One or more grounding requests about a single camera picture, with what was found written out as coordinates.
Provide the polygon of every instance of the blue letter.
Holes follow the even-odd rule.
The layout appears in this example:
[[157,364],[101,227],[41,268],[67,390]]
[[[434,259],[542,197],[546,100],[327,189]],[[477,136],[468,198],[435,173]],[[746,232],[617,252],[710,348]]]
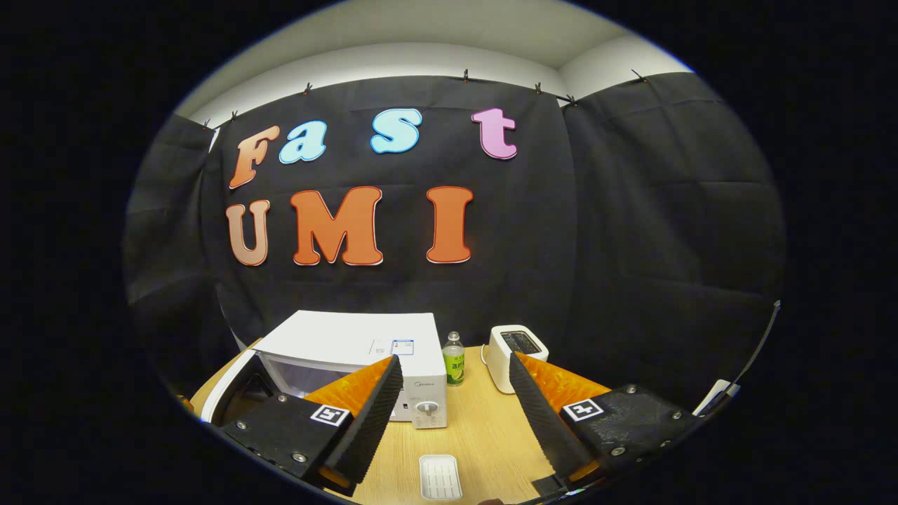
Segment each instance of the blue letter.
[[324,132],[328,125],[324,121],[303,123],[287,134],[287,143],[281,149],[282,164],[296,163],[299,160],[311,162],[324,153]]
[[371,148],[381,153],[404,153],[418,143],[421,113],[415,109],[388,109],[374,117],[372,126],[380,135],[371,137]]

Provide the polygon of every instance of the pink letter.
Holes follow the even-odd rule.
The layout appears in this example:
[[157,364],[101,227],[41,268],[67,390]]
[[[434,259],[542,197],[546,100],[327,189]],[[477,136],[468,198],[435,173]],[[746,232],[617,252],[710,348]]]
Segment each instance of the pink letter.
[[471,120],[480,123],[480,146],[487,155],[500,160],[515,157],[517,147],[505,143],[505,130],[515,129],[515,120],[502,117],[501,109],[477,112],[471,116]]

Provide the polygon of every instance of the white wall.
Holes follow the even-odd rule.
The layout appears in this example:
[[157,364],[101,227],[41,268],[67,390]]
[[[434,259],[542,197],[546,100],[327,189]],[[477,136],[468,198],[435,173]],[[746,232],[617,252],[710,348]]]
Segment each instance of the white wall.
[[638,35],[608,40],[568,61],[560,70],[568,93],[587,96],[642,76],[667,72],[692,72],[678,59]]
[[189,118],[209,120],[217,126],[238,114],[294,93],[306,83],[317,88],[330,84],[395,75],[449,75],[533,87],[542,83],[546,93],[569,93],[554,68],[530,60],[466,46],[434,43],[374,44],[341,49],[278,66],[217,96]]
[[[278,66],[218,95],[212,102],[190,114],[189,118],[197,123],[209,120],[210,126],[217,126],[231,117],[231,111],[240,114],[290,94],[301,93],[306,83],[312,83],[314,93],[315,89],[327,85],[376,77],[461,77],[465,68],[471,78],[525,87],[541,83],[546,93],[558,96],[572,94],[575,98],[635,79],[631,69],[643,76],[692,71],[638,35],[624,35],[600,44],[573,58],[560,70],[468,46],[374,44],[331,51]],[[559,105],[566,103],[559,100]]]

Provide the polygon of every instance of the microwave control knob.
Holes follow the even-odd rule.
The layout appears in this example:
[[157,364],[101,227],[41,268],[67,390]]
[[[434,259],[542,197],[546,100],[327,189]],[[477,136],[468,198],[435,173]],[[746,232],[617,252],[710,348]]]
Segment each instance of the microwave control knob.
[[439,409],[440,406],[436,402],[421,402],[415,405],[415,408],[427,415],[430,415],[433,412],[436,412],[436,410]]

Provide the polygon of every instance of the green bottle label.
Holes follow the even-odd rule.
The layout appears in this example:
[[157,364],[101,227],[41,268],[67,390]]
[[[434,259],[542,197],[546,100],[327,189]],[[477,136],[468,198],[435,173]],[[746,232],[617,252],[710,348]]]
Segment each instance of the green bottle label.
[[443,355],[443,361],[446,363],[446,382],[448,384],[461,384],[464,380],[464,355],[446,356]]

